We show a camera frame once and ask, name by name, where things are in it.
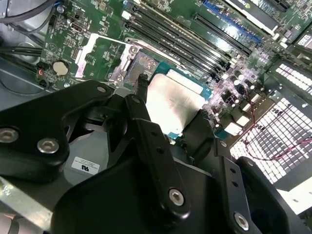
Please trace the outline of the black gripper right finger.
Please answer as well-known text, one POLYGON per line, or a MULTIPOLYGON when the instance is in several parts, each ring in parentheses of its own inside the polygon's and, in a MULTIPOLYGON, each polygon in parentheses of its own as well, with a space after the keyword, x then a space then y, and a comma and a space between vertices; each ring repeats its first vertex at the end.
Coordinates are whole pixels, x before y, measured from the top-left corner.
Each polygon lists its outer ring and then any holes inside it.
POLYGON ((233 234, 300 234, 302 221, 247 157, 231 160, 227 144, 217 138, 205 112, 197 112, 183 131, 193 166, 215 181, 227 230, 233 234))

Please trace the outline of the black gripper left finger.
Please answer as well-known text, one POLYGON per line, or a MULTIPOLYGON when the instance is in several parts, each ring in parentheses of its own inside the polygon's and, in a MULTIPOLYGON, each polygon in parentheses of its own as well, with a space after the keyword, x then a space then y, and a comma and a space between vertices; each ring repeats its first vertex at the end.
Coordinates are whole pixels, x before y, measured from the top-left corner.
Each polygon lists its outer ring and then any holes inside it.
POLYGON ((69 142, 78 138, 98 109, 95 123, 108 134, 107 170, 134 158, 155 194, 153 212, 169 222, 185 220, 191 206, 168 143, 146 108, 148 81, 138 77, 135 92, 125 97, 91 80, 51 93, 0 113, 0 173, 32 182, 49 182, 69 157, 69 142))

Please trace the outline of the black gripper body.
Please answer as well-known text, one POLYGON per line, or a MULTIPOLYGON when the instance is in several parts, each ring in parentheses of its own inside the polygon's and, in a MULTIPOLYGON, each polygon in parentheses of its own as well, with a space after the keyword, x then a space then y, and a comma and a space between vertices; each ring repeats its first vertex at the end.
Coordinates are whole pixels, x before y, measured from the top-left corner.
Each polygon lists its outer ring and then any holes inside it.
POLYGON ((131 158, 76 185, 53 211, 53 234, 227 234, 215 180, 177 161, 191 212, 170 224, 153 212, 155 194, 140 162, 131 158))

